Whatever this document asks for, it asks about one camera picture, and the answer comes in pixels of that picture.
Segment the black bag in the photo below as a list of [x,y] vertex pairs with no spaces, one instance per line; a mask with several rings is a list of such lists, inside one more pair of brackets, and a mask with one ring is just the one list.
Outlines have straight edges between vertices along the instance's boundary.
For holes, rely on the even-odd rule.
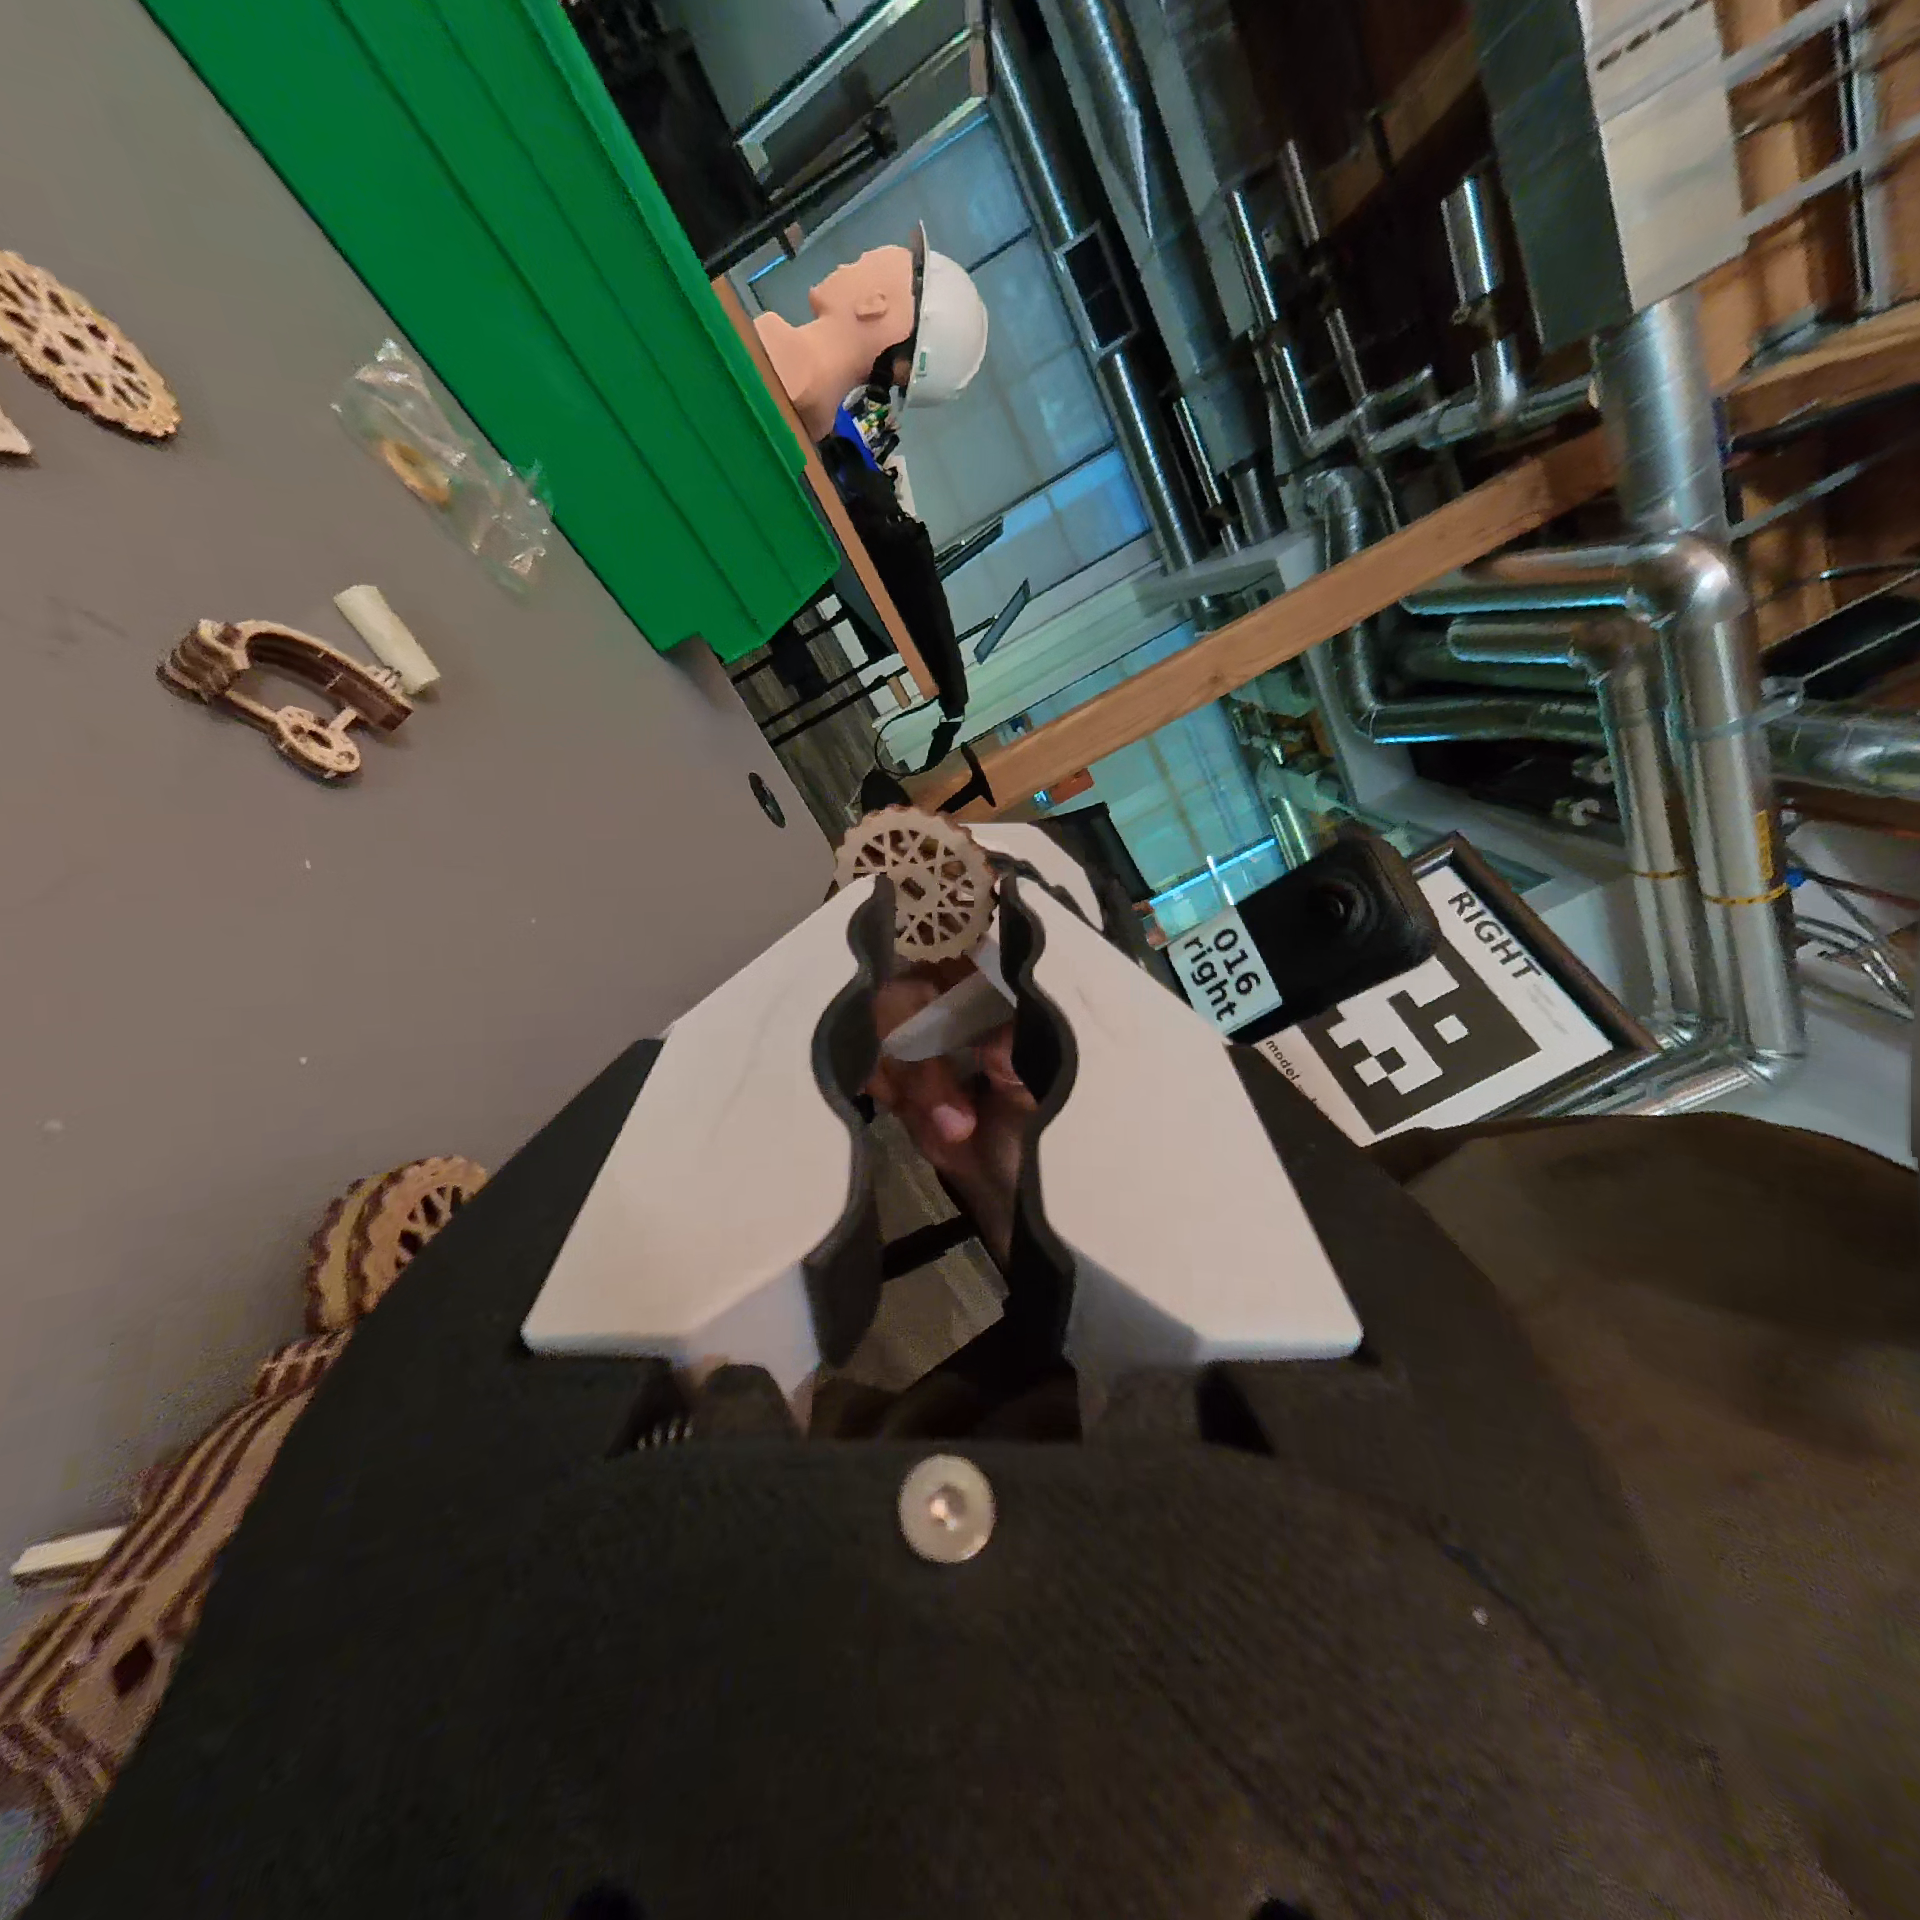
[[937,551],[926,525],[902,503],[895,480],[874,466],[862,443],[831,434],[819,443],[819,458],[843,502],[852,534],[931,671],[942,722],[934,730],[924,767],[914,771],[931,774],[958,744],[969,709],[969,667],[955,639]]

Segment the small wooden gear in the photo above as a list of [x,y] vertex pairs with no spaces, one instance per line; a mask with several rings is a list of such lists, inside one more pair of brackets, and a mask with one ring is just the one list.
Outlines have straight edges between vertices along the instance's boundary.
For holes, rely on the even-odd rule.
[[178,399],[153,362],[60,278],[2,253],[2,345],[60,401],[144,441],[172,440]]

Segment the person's olive shirt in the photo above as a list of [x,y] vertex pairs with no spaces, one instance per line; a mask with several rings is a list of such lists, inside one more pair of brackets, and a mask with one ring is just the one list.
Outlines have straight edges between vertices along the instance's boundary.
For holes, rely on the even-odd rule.
[[1916,1174],[1713,1112],[1374,1160],[1608,1459],[1714,1733],[1860,1915],[1916,1915]]

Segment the wooden beam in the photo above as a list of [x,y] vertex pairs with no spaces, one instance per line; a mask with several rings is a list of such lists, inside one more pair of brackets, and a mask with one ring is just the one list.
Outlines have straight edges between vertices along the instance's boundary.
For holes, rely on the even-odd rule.
[[1617,456],[1603,427],[1558,443],[1066,715],[1011,744],[954,752],[934,774],[910,781],[907,792],[916,805],[955,813],[969,823],[1008,818],[1040,792],[1233,696],[1409,594],[1506,551],[1590,505],[1614,482]]

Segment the mannequin head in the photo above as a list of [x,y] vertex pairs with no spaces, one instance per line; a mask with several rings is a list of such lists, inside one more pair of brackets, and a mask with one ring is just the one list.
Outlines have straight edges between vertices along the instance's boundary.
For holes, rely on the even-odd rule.
[[810,320],[759,314],[755,334],[778,387],[817,440],[849,394],[890,368],[919,320],[919,258],[912,248],[878,248],[831,272],[808,294]]

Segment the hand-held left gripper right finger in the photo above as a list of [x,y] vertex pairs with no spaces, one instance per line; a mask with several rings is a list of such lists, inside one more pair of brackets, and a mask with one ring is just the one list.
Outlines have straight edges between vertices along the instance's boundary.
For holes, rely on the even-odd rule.
[[1008,878],[1002,968],[1040,1095],[1025,1224],[1081,1381],[1345,1360],[1360,1320],[1225,1040],[1068,904]]

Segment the clear bag of small parts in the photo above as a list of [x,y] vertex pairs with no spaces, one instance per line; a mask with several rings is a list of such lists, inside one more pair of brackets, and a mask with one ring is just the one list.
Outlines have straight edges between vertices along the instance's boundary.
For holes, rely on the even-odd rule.
[[492,578],[519,594],[537,589],[559,537],[542,470],[512,466],[462,425],[399,339],[348,376],[332,411]]

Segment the wooden spoked wheel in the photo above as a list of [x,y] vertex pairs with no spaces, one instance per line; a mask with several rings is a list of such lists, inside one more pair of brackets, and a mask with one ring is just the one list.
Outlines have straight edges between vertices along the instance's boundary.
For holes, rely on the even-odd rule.
[[990,853],[937,813],[897,805],[852,823],[834,853],[834,880],[864,878],[895,888],[897,953],[907,965],[961,961],[992,929],[1000,886]]

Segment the white cylinder stick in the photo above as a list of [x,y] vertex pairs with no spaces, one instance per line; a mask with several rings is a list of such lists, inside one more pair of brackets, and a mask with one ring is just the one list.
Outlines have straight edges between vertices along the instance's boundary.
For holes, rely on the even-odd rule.
[[441,671],[382,591],[356,583],[332,600],[404,698],[414,701],[441,686]]

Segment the wooden model vehicle assembly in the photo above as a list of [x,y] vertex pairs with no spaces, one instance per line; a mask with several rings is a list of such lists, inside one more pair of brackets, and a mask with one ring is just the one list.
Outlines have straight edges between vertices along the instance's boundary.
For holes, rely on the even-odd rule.
[[199,1631],[220,1560],[355,1330],[486,1186],[462,1157],[407,1161],[336,1195],[305,1254],[305,1330],[244,1398],[147,1477],[131,1521],[56,1565],[52,1607],[2,1666],[6,1816],[40,1887],[151,1727]]

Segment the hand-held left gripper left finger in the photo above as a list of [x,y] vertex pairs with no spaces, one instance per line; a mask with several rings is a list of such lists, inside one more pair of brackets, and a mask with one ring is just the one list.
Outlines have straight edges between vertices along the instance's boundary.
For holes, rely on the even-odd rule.
[[841,889],[675,1023],[536,1305],[547,1358],[758,1367],[791,1403],[880,1304],[858,1098],[897,971],[897,888]]

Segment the grey desk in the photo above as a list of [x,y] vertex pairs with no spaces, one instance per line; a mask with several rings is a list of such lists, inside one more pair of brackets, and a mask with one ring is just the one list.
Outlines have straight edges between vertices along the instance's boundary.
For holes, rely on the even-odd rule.
[[[399,334],[142,6],[6,6],[6,248],[184,406],[128,440],[6,366],[2,1534],[108,1527],[294,1337],[324,1202],[498,1169],[786,931],[825,841],[720,663],[570,545],[508,591],[332,411]],[[199,618],[440,696],[327,786],[158,683]]]

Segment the person's right hand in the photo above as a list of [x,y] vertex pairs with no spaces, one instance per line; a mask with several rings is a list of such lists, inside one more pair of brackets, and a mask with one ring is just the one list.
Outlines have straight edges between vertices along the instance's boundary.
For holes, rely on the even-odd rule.
[[914,1062],[883,1047],[867,1095],[897,1117],[972,1218],[1014,1302],[1033,1305],[1042,1273],[1019,1239],[1017,1202],[1040,1102],[1017,1067],[1016,1023],[1007,1017],[969,1047]]

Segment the green plastic bin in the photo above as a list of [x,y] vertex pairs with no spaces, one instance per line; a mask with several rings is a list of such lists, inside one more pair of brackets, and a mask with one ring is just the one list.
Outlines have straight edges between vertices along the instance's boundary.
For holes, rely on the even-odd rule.
[[827,589],[800,434],[562,6],[150,14],[662,655]]

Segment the wooden table with mannequin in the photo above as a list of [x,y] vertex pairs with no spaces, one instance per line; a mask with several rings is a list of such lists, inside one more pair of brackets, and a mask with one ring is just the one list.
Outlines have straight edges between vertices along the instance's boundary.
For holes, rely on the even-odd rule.
[[912,634],[903,624],[897,602],[888,592],[883,577],[874,566],[874,555],[860,539],[858,529],[849,517],[847,502],[827,473],[819,456],[819,447],[810,438],[793,401],[786,397],[783,378],[731,279],[726,274],[714,278],[711,290],[734,325],[753,366],[762,376],[783,421],[791,427],[793,440],[800,443],[808,493],[838,549],[833,600],[838,600],[838,607],[850,627],[858,627],[867,635],[880,641],[880,665],[886,667],[886,680],[912,681],[919,698],[935,698],[937,681],[934,680],[922,650],[912,641]]

